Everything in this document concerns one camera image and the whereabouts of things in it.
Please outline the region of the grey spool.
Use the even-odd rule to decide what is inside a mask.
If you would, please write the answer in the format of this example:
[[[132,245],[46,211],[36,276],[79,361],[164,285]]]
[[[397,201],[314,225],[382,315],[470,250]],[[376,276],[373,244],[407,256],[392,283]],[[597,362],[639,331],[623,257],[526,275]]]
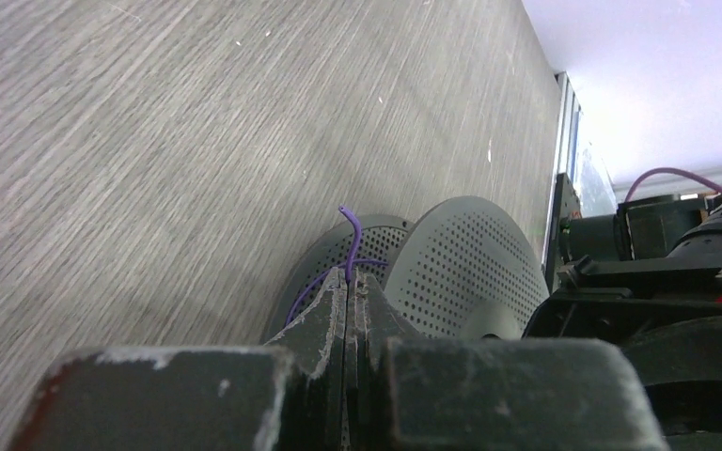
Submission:
[[[428,337],[519,338],[549,296],[541,262],[510,215],[485,198],[460,196],[416,222],[362,215],[325,232],[294,264],[263,340],[314,302],[351,251],[395,313]]]

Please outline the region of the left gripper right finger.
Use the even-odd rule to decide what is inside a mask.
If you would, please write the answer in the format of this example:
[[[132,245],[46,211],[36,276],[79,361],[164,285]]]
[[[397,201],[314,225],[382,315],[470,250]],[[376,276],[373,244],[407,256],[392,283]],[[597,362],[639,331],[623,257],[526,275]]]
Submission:
[[[344,369],[356,450],[667,449],[615,346],[429,339],[365,274],[348,289]]]

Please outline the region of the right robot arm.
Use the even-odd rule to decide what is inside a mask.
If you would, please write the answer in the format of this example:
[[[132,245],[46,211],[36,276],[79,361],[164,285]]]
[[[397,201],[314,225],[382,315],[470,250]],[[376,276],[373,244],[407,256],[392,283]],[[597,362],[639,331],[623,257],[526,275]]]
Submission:
[[[722,194],[625,202],[557,241],[558,288],[525,336],[619,347],[673,445],[722,449]]]

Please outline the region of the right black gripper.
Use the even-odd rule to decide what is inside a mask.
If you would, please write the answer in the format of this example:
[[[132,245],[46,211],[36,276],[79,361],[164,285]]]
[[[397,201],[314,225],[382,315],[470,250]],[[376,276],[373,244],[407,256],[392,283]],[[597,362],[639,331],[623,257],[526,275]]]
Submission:
[[[525,336],[617,346],[666,435],[722,435],[722,258],[583,258],[559,278]]]

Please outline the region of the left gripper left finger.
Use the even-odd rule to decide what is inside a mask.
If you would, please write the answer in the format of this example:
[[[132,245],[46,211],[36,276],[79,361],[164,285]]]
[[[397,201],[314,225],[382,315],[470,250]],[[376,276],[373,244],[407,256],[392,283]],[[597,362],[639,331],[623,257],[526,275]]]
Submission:
[[[261,346],[112,346],[56,359],[12,450],[338,450],[348,287],[331,270]]]

